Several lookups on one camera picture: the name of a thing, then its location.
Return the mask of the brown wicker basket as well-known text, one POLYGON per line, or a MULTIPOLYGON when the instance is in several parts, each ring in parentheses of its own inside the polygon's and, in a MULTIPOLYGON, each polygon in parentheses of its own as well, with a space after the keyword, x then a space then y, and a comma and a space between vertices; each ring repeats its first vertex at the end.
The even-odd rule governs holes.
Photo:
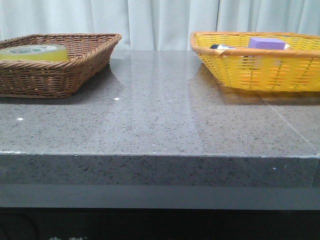
POLYGON ((0 95, 34 99, 70 97, 110 62, 121 39, 119 33, 47 33, 2 40, 1 49, 22 45, 63 45, 67 48, 68 60, 2 60, 0 95))

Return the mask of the yellow wicker basket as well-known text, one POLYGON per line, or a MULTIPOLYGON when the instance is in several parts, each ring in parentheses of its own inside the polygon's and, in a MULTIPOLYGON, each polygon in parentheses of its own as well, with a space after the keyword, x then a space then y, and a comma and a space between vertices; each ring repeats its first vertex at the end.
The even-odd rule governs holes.
POLYGON ((320 37, 294 32, 195 31, 190 47, 224 86, 248 91, 318 92, 320 37), (289 49, 248 48, 250 37, 283 40, 289 49), (224 44, 235 49, 210 49, 224 44))

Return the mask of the yellow packing tape roll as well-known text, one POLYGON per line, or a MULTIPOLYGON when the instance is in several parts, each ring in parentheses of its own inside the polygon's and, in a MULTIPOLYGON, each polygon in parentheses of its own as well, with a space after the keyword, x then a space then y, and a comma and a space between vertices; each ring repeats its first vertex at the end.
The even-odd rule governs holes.
POLYGON ((29 44, 0 50, 1 60, 67 61, 67 48, 59 44, 29 44))

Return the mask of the dark blue white item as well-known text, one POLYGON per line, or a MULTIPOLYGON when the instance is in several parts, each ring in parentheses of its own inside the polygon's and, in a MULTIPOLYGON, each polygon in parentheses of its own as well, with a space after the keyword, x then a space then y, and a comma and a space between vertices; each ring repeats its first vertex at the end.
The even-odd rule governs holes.
POLYGON ((234 46, 229 46, 225 44, 213 44, 210 46, 210 49, 213 50, 230 50, 230 49, 235 49, 234 46))

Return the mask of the purple sponge block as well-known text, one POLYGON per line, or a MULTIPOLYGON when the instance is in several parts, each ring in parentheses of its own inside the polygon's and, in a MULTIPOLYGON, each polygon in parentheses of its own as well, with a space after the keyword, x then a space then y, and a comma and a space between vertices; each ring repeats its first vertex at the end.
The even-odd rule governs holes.
POLYGON ((266 49, 266 50, 284 50, 286 42, 270 37, 250 37, 248 48, 252 49, 266 49))

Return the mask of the white curtain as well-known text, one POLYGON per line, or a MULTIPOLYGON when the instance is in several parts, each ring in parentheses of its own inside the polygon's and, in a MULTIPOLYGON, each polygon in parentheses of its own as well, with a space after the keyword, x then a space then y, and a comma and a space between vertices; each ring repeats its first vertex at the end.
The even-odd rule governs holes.
POLYGON ((192 32, 320 33, 317 0, 3 0, 0 37, 119 33, 119 50, 186 51, 192 32))

